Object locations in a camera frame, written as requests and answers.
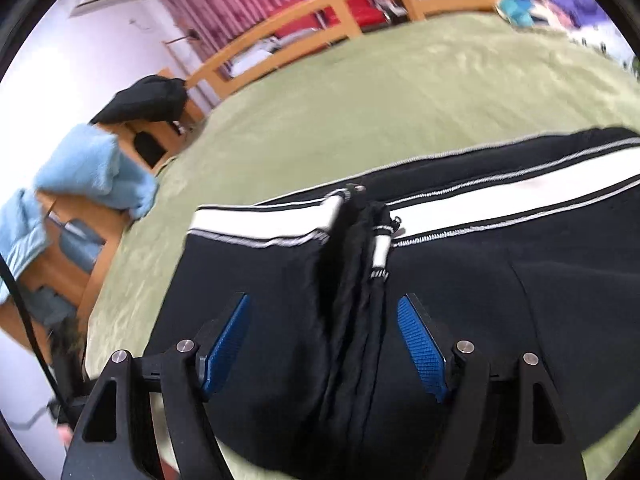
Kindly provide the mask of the wooden bed frame rail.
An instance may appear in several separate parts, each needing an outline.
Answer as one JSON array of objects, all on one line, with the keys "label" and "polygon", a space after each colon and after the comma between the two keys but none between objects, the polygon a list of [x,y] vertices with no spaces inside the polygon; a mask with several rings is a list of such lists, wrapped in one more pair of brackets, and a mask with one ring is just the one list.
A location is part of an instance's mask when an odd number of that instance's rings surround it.
[{"label": "wooden bed frame rail", "polygon": [[[497,0],[401,0],[412,22],[424,20],[432,15],[448,12],[492,11]],[[219,99],[227,99],[233,93],[246,87],[251,82],[262,78],[274,70],[296,61],[298,58],[315,50],[343,39],[355,39],[362,35],[362,28],[355,15],[349,10],[349,0],[304,0],[290,8],[273,15],[248,32],[239,36],[223,49],[211,56],[192,75],[186,78],[186,88],[192,89],[204,81],[213,89]],[[221,66],[230,61],[235,55],[256,44],[258,40],[270,36],[282,26],[299,18],[331,9],[337,17],[337,23],[329,28],[314,32],[312,35],[295,41],[279,50],[270,58],[251,67],[246,72],[231,79],[224,78],[219,73]]]}]

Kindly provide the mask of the green bed blanket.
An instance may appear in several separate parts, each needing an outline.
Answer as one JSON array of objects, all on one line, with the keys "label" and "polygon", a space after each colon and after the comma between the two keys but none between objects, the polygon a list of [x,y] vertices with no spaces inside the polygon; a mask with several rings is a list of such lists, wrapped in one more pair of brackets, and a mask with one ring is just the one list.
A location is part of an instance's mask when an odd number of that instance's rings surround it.
[{"label": "green bed blanket", "polygon": [[405,162],[592,130],[639,158],[639,86],[593,49],[454,13],[344,42],[219,104],[160,172],[120,242],[88,325],[86,369],[142,351],[194,210],[252,204]]}]

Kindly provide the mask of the black garment on chair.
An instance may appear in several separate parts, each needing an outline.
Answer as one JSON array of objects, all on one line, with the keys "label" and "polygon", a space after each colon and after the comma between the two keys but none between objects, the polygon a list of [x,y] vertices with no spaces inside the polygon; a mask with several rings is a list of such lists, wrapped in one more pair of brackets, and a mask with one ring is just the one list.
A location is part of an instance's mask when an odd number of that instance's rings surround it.
[{"label": "black garment on chair", "polygon": [[91,123],[111,125],[130,120],[176,122],[188,99],[183,79],[145,76],[117,92],[91,119]]}]

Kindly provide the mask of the black track pants white stripe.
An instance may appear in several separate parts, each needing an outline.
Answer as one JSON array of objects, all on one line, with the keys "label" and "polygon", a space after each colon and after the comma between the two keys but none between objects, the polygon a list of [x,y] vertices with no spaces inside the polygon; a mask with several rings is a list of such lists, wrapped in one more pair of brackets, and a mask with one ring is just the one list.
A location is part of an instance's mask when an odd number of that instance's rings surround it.
[{"label": "black track pants white stripe", "polygon": [[497,441],[512,439],[515,363],[532,352],[589,448],[639,403],[638,134],[534,136],[201,206],[146,353],[239,292],[250,324],[206,412],[258,467],[420,474],[451,396],[420,356],[420,315],[487,359]]}]

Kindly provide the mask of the wooden chair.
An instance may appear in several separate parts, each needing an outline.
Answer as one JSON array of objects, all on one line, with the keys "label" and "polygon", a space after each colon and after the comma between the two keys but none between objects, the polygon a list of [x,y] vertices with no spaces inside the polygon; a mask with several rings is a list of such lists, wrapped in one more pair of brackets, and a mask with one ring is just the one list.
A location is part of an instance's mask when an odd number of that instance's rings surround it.
[{"label": "wooden chair", "polygon": [[[87,125],[117,136],[120,149],[157,182],[160,168],[182,151],[186,136],[203,118],[203,112],[189,96],[176,122],[130,120]],[[53,325],[64,318],[87,322],[122,234],[137,220],[126,211],[97,204],[84,196],[40,191],[35,185],[30,190],[43,209],[51,244],[17,281],[36,324],[38,344],[44,344]]]}]

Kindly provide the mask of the light blue fluffy towel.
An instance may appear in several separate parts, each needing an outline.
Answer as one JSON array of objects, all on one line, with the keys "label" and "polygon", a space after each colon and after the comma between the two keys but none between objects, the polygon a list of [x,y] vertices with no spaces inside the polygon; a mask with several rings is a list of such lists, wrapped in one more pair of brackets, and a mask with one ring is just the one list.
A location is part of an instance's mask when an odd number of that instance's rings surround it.
[{"label": "light blue fluffy towel", "polygon": [[[117,136],[89,125],[70,130],[37,172],[34,185],[40,191],[87,197],[126,211],[134,220],[149,213],[158,189],[152,174],[120,149]],[[1,206],[1,255],[14,278],[50,244],[39,200],[31,190],[19,188]]]}]

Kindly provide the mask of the teal cloth item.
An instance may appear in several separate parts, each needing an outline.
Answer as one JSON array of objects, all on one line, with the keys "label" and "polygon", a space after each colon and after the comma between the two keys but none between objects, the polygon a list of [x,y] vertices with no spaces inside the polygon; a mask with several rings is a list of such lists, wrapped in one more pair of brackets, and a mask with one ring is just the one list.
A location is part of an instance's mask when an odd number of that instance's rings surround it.
[{"label": "teal cloth item", "polygon": [[498,0],[496,11],[512,26],[533,27],[535,22],[530,10],[534,3],[534,0]]}]

